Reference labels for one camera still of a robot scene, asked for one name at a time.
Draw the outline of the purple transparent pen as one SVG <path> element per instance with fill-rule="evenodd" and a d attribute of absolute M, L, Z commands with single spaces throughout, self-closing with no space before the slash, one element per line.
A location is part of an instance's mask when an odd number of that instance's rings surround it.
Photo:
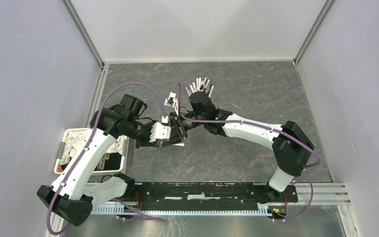
<path fill-rule="evenodd" d="M 214 85 L 210 85 L 209 90 L 208 90 L 208 97 L 211 97 L 211 94 L 212 94 L 214 88 L 215 88 Z"/>

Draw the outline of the teal capped white pen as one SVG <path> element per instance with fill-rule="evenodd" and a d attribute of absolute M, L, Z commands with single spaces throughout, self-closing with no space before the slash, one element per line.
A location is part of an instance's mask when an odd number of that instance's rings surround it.
<path fill-rule="evenodd" d="M 174 144 L 174 146 L 180 146 L 180 147 L 184 147 L 185 145 L 186 145 L 186 144 L 183 143 L 183 142 Z"/>

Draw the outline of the blue transparent pen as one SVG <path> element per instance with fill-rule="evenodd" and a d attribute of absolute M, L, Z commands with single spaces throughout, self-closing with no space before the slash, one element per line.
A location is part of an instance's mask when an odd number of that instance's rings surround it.
<path fill-rule="evenodd" d="M 206 89 L 205 93 L 208 94 L 211 91 L 213 86 L 214 86 L 213 84 L 210 84 L 208 88 Z"/>

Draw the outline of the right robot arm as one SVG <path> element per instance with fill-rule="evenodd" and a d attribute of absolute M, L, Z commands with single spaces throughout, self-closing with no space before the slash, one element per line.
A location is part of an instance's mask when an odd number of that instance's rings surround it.
<path fill-rule="evenodd" d="M 166 105 L 174 107 L 169 121 L 172 128 L 170 143 L 183 141 L 188 137 L 189 130 L 203 126 L 211 134 L 240 138 L 269 148 L 277 162 L 277 168 L 265 188 L 269 200 L 283 198 L 289 184 L 309 167 L 308 161 L 315 154 L 314 145 L 297 123 L 270 124 L 246 119 L 216 108 L 204 92 L 191 94 L 189 101 L 192 110 L 184 114 L 180 112 L 179 100 L 174 92 L 165 101 Z"/>

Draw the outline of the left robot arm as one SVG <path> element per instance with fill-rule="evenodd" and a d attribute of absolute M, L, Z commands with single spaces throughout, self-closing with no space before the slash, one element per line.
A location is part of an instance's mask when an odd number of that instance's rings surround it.
<path fill-rule="evenodd" d="M 158 146 L 170 139 L 174 113 L 160 121 L 142 124 L 139 120 L 146 108 L 142 100 L 125 94 L 119 104 L 101 108 L 96 113 L 73 159 L 50 186 L 42 185 L 37 192 L 48 208 L 48 228 L 52 214 L 79 226 L 93 208 L 115 198 L 130 201 L 135 196 L 134 180 L 121 173 L 90 188 L 86 184 L 102 156 L 120 136 L 134 139 L 143 146 Z"/>

